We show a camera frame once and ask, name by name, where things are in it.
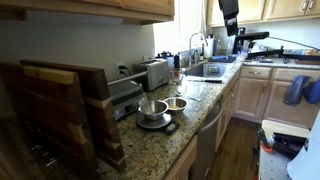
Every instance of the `faucet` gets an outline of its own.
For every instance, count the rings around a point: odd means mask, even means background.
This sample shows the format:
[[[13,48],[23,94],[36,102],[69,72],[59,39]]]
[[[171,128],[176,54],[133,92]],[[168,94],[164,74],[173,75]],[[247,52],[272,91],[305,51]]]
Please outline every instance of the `faucet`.
[[[206,46],[208,46],[208,42],[207,42],[206,38],[204,37],[204,35],[203,35],[201,32],[196,32],[196,33],[192,34],[191,37],[190,37],[190,41],[189,41],[189,55],[190,55],[190,59],[191,59],[190,64],[197,64],[197,63],[198,63],[198,60],[199,60],[199,59],[196,59],[196,56],[197,56],[196,52],[194,52],[193,55],[192,55],[192,53],[191,53],[192,37],[193,37],[194,35],[197,35],[197,34],[199,34],[200,36],[202,36],[202,38],[203,38],[204,41],[206,42]]]

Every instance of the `small metal bowl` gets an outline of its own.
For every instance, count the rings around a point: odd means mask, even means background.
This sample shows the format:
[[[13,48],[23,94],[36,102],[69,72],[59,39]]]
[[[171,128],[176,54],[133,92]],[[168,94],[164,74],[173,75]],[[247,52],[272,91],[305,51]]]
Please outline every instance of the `small metal bowl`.
[[[148,101],[142,104],[138,109],[138,111],[150,120],[161,119],[167,110],[168,104],[164,101]]]
[[[181,97],[171,97],[171,98],[165,99],[164,102],[168,104],[169,106],[168,110],[172,114],[181,113],[188,105],[187,101]]]

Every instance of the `kitchen sink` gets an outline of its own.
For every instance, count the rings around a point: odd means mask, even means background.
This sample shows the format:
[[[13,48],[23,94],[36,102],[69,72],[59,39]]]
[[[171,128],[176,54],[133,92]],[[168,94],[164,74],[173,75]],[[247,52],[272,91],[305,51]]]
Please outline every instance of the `kitchen sink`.
[[[227,64],[204,63],[187,70],[187,76],[197,76],[206,78],[222,77],[228,69]]]

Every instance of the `upper cabinet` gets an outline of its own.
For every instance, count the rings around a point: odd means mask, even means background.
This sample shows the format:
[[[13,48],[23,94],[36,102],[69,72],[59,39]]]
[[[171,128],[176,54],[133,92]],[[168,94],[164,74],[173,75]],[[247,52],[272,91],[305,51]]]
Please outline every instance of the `upper cabinet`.
[[[121,6],[125,9],[150,12],[164,15],[174,15],[173,0],[121,0]]]
[[[125,24],[151,24],[173,20],[174,0],[0,0],[0,19],[27,10],[119,17]]]
[[[320,15],[320,1],[270,0],[266,19],[285,19],[305,15]]]
[[[239,0],[238,23],[260,21],[263,17],[265,0]],[[219,0],[208,1],[208,25],[224,25]]]

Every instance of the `wooden floor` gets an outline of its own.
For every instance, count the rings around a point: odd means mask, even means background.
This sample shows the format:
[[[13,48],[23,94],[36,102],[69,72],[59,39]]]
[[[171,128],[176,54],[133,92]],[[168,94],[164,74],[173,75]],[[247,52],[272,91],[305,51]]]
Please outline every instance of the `wooden floor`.
[[[232,118],[215,154],[208,180],[251,180],[252,148],[260,124]]]

